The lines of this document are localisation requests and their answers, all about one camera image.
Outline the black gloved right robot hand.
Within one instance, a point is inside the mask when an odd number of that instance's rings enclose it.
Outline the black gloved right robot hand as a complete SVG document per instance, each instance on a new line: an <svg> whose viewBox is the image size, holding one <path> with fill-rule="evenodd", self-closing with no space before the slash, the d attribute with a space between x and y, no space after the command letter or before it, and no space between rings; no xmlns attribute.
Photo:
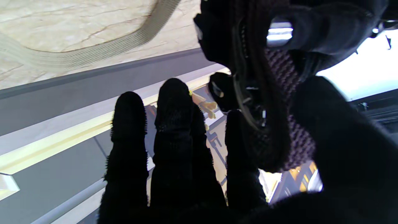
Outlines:
<svg viewBox="0 0 398 224"><path fill-rule="evenodd" d="M121 94L98 224L396 224L397 144L324 77L299 86L293 114L315 140L323 189L268 204L243 143L243 116L233 110L226 125L225 197L203 113L184 82L168 79L158 95L148 199L145 107L137 93Z"/></svg>

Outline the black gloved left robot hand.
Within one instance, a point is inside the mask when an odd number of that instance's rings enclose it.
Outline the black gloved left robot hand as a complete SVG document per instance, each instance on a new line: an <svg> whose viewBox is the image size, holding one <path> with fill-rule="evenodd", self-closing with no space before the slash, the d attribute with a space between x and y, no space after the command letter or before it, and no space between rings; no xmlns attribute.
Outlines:
<svg viewBox="0 0 398 224"><path fill-rule="evenodd" d="M194 18L198 42L205 57L233 71L234 38L240 55L252 65L265 50L287 51L304 73L305 63L319 72L348 58L369 36L387 10L386 0L293 0L289 6L270 9L264 0L202 0Z"/></svg>

